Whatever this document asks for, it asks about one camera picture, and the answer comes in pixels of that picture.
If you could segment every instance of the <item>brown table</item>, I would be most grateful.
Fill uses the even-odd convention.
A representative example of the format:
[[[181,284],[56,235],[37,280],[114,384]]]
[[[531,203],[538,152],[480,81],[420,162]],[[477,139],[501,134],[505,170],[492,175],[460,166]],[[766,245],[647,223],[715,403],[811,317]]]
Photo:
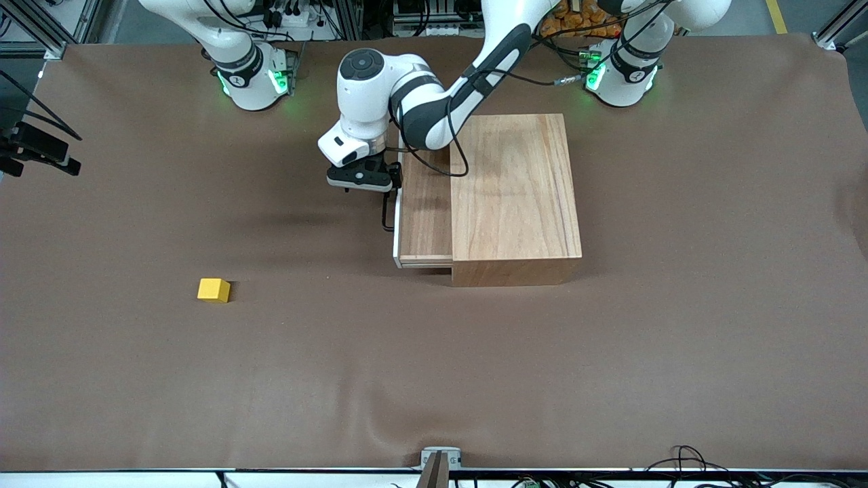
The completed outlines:
[[[842,56],[678,38],[630,109],[505,82],[479,113],[566,117],[582,271],[454,289],[395,268],[378,195],[326,186],[316,140],[359,45],[447,82],[480,46],[312,44],[264,113],[195,46],[49,64],[37,94],[84,169],[0,185],[0,468],[395,466],[425,445],[637,466],[676,443],[868,468],[868,144]],[[518,72],[568,70],[536,49]],[[230,304],[195,299],[206,276],[235,281]]]

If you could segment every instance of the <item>white bracket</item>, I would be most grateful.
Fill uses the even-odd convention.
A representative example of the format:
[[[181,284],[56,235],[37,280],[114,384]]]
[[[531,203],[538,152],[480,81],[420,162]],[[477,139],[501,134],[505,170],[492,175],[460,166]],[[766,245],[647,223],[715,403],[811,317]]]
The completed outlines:
[[[422,450],[422,464],[419,465],[419,468],[425,468],[428,458],[438,452],[446,453],[446,458],[449,460],[449,471],[461,469],[461,449],[458,447],[425,447]]]

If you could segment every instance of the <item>yellow block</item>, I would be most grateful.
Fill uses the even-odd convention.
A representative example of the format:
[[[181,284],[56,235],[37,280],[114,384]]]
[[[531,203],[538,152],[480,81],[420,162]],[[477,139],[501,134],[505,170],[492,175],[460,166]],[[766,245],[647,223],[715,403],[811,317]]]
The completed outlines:
[[[208,303],[228,303],[229,282],[220,278],[202,278],[198,298]]]

